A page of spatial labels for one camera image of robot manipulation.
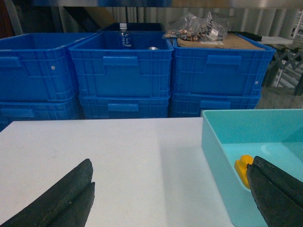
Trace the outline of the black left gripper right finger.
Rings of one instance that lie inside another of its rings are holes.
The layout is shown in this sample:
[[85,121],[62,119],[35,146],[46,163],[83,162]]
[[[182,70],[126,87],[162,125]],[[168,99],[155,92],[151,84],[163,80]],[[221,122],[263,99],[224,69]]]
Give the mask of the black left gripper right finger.
[[303,183],[267,160],[256,156],[247,165],[253,199],[269,227],[303,225]]

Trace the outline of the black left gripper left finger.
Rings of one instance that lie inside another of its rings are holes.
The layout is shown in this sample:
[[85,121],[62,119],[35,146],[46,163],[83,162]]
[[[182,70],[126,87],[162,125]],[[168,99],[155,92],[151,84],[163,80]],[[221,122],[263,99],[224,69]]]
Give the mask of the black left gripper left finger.
[[95,199],[93,165],[85,159],[2,227],[83,227]]

